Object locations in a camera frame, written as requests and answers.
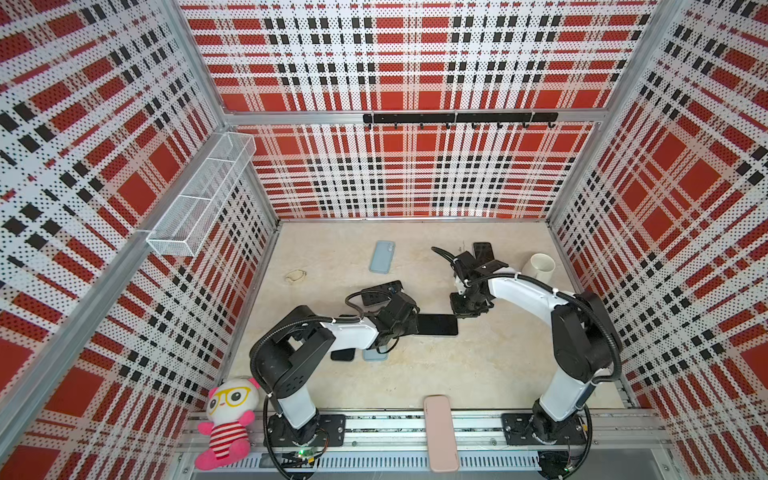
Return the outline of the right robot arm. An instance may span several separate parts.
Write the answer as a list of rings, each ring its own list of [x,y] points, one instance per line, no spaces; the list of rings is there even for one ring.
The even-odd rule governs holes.
[[[537,399],[525,435],[553,445],[577,425],[587,401],[603,383],[622,375],[619,334],[603,301],[591,291],[568,293],[493,257],[440,247],[431,250],[450,264],[456,291],[453,313],[475,318],[490,311],[496,300],[512,303],[542,320],[551,332],[557,369]]]

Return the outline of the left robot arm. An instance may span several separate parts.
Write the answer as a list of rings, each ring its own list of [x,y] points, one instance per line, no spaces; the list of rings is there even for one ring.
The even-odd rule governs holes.
[[[420,309],[402,291],[368,288],[344,299],[352,314],[324,316],[306,305],[290,311],[249,352],[252,376],[264,389],[274,415],[265,426],[281,426],[295,445],[308,445],[320,431],[320,413],[306,387],[330,353],[374,350],[387,354],[418,332]]]

